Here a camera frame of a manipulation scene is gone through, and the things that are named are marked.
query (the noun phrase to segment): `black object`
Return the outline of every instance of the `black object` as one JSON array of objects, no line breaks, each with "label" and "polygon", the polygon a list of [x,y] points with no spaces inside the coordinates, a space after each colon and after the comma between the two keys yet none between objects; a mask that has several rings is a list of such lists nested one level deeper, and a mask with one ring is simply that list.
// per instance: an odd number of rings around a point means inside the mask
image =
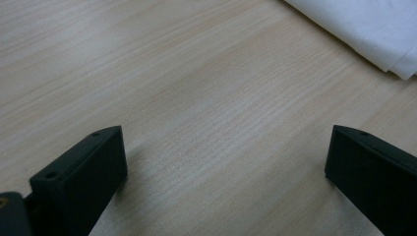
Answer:
[{"label": "black object", "polygon": [[326,176],[385,235],[417,235],[417,158],[368,133],[334,126]]},{"label": "black object", "polygon": [[126,177],[121,127],[97,131],[31,177],[25,199],[0,194],[0,235],[89,235]]}]

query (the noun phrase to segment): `folded cloth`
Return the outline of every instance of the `folded cloth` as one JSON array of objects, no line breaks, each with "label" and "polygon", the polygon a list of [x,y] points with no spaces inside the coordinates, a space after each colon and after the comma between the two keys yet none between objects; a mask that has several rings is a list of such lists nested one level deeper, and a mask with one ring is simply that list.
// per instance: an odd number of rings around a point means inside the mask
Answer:
[{"label": "folded cloth", "polygon": [[285,0],[382,70],[417,75],[417,0]]}]

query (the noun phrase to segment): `white fabric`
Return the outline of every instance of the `white fabric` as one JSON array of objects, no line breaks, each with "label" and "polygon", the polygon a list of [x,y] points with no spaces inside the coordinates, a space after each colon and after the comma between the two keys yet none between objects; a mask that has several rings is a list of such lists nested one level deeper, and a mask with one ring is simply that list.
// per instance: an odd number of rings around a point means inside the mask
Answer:
[{"label": "white fabric", "polygon": [[385,72],[417,74],[417,0],[285,1]]}]

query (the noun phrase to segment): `wooden table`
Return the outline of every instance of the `wooden table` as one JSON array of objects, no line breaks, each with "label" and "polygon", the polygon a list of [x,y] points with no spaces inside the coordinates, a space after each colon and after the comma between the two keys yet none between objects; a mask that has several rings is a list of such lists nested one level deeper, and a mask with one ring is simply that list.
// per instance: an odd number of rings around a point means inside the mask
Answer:
[{"label": "wooden table", "polygon": [[332,126],[417,154],[417,81],[276,0],[0,3],[0,192],[122,125],[91,235],[381,235],[326,178]]}]

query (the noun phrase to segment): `napkin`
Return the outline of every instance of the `napkin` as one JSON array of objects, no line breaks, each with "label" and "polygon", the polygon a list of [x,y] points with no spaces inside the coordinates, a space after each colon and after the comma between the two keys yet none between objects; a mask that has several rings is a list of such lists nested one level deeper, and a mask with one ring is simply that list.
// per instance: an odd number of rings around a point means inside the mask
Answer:
[{"label": "napkin", "polygon": [[417,0],[285,0],[370,62],[417,74]]}]

